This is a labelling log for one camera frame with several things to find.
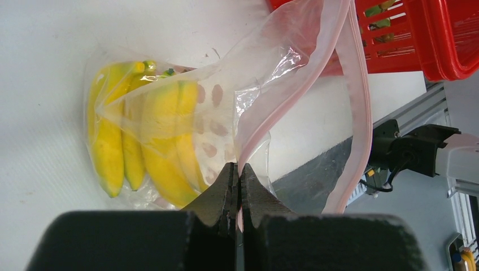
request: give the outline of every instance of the red basket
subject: red basket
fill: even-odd
[[[273,9],[291,0],[270,0]],[[397,0],[371,17],[385,0],[356,0],[369,73],[424,71],[431,81],[469,77],[479,68],[478,0]],[[390,27],[373,30],[390,18]],[[389,42],[378,41],[392,33]]]

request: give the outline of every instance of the clear plastic bag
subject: clear plastic bag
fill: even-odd
[[[350,152],[336,153],[338,160],[346,161],[344,165],[325,168],[336,174],[326,179],[317,175],[316,183],[323,184],[323,188],[312,191],[311,196],[327,198],[321,208],[324,212],[341,212],[362,175],[371,147],[366,68],[355,16],[353,1],[296,0],[272,13],[217,63],[163,76],[138,88],[131,87],[135,76],[144,76],[147,71],[157,75],[172,65],[143,62],[148,58],[138,56],[132,57],[135,62],[113,59],[117,63],[117,74],[111,72],[110,65],[106,77],[98,73],[105,63],[87,67],[88,71],[96,73],[86,78],[90,97],[90,89],[105,92],[95,102],[86,99],[90,156],[103,188],[111,196],[116,196],[121,189],[123,175],[127,174],[113,170],[119,167],[120,159],[116,157],[116,162],[110,163],[108,157],[112,155],[105,154],[104,150],[121,152],[118,140],[126,135],[136,143],[145,172],[161,198],[176,207],[185,206],[204,191],[230,161],[238,161],[239,171],[249,161],[262,184],[274,193],[274,181],[289,173],[280,172],[276,167],[274,171],[279,171],[275,172],[279,178],[275,177],[273,184],[269,181],[268,176],[273,173],[269,171],[273,170],[268,162],[268,132],[281,124],[281,118],[316,82],[318,91],[310,92],[317,98],[336,103],[327,104],[317,112],[317,119],[308,119],[312,121],[309,126],[321,127],[322,118],[334,118],[335,112],[340,112],[344,118],[337,120],[339,124],[327,132],[344,132],[341,137],[330,138],[327,145],[310,142],[317,145],[309,148],[310,156],[320,156],[329,145],[334,146],[350,137],[352,142]],[[110,80],[112,76],[116,76],[115,84]],[[296,119],[284,126],[295,129],[298,121],[306,119]],[[101,133],[112,130],[114,136],[109,132]],[[104,140],[107,147],[98,147],[97,142],[102,138],[107,138]],[[111,138],[116,138],[117,142],[110,144]],[[293,147],[290,153],[301,153],[307,148]],[[307,162],[307,159],[302,157],[298,161]],[[114,182],[106,182],[104,178],[113,174],[111,172],[117,175],[113,189],[110,183]],[[297,182],[304,185],[301,179]],[[145,191],[151,190],[147,182],[144,186],[149,187]],[[124,193],[138,192],[127,190]],[[148,204],[157,203],[157,197],[146,196],[142,200]]]

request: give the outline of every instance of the plastic basket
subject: plastic basket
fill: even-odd
[[[270,3],[275,9],[289,1]],[[366,17],[366,10],[384,1],[356,0],[369,73],[422,70],[437,81],[464,79],[479,68],[478,0],[398,0]],[[386,18],[390,27],[371,27]],[[378,41],[390,33],[391,41]]]

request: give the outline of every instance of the black cable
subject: black cable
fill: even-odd
[[[384,183],[384,185],[382,186],[385,186],[386,184],[389,184],[390,188],[384,188],[384,187],[377,187],[377,186],[373,186],[373,185],[370,185],[368,183],[366,183],[364,180],[360,180],[359,183],[368,187],[368,188],[371,188],[371,189],[374,189],[376,191],[379,191],[379,192],[385,192],[385,193],[388,193],[388,192],[392,192],[393,190],[393,181],[394,181],[394,178],[398,175],[398,173],[404,169],[406,169],[406,165],[412,160],[412,157],[410,156],[406,156],[404,159],[403,159],[403,162],[402,163],[399,163],[394,169],[393,171],[391,171],[391,174],[389,174],[389,177],[387,178],[387,181]]]

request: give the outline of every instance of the white table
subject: white table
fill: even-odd
[[[215,51],[224,56],[268,14],[265,0],[2,1],[2,269],[24,268],[59,214],[111,208],[93,178],[82,129],[83,72],[99,44],[201,67],[217,61]],[[375,120],[425,91],[421,72],[371,75],[369,83]],[[288,155],[282,144],[312,140],[307,131],[278,133],[295,114],[301,106],[271,132],[273,172]]]

